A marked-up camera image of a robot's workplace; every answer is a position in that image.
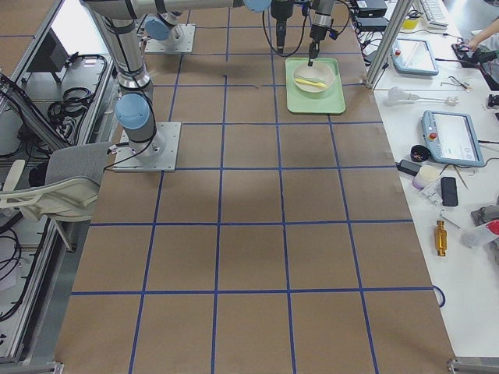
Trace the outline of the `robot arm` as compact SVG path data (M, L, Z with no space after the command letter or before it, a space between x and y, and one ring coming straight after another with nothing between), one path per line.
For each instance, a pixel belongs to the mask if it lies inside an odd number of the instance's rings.
M341 34L332 28L332 11L334 9L333 1L245 1L254 12L264 13L266 9L270 10L271 17L276 21L276 45L271 45L271 50L281 57L290 57L297 50L286 54L285 38L287 33L287 22L292 17L295 5L302 7L303 21L309 18L310 11L313 11L312 26L310 29L309 56L315 59L320 52L320 42L326 37L335 40ZM156 41L178 40L183 38L183 28L178 24L178 18L182 15L181 11L161 10L153 16L146 16L145 31L148 37Z
M276 20L277 51L285 46L287 19L297 1L84 1L117 65L123 97L115 113L128 136L129 148L137 158L152 157L165 148L158 134L152 108L153 88L136 35L136 21L144 16L159 17L165 36L176 24L177 14L189 10L245 7L252 12L271 11Z

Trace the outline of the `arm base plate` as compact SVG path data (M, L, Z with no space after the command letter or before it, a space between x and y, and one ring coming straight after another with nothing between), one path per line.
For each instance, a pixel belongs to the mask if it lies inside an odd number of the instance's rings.
M125 130L122 130L121 143L128 145L119 147L115 153L116 172L173 172L179 150L181 134L180 122L158 122L157 133L151 145L129 142Z
M168 29L150 20L146 23L145 31L147 54L180 55L191 54L193 51L195 24L178 24Z

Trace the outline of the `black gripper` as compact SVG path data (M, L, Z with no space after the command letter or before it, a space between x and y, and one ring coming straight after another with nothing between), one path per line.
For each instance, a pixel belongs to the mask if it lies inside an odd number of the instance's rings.
M315 13L313 16L313 22L310 31L310 38L312 42L309 46L308 51L308 66L313 66L315 59L319 55L319 43L323 41L326 37L327 32L331 28L331 16Z
M272 0L271 16L276 21L278 53L284 53L287 21L293 15L293 0Z

